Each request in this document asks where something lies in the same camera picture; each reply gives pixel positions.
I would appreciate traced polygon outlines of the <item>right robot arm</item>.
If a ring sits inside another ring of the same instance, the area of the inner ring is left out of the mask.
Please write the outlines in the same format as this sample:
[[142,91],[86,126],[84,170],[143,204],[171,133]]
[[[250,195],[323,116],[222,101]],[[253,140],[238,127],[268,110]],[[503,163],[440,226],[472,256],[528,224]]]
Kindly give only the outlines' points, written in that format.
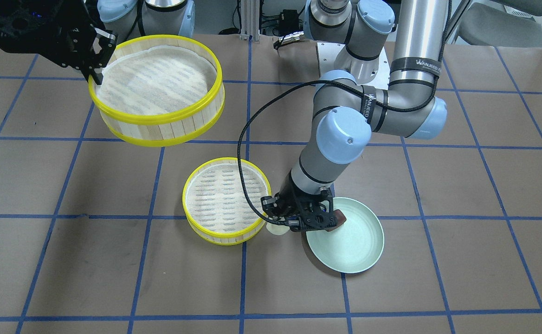
[[167,34],[190,38],[192,0],[0,0],[0,49],[38,54],[101,84],[116,45]]

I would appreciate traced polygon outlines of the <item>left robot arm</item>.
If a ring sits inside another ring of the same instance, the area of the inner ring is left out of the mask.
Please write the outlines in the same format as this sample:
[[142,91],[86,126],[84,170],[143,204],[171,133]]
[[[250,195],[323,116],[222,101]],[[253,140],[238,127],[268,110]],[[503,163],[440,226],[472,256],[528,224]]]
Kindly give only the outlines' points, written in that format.
[[295,232],[330,231],[345,222],[332,184],[363,153],[372,133],[433,139],[446,103],[441,76],[450,0],[403,0],[399,16],[383,0],[309,0],[303,32],[342,44],[314,85],[309,141],[280,191],[262,197],[265,221]]

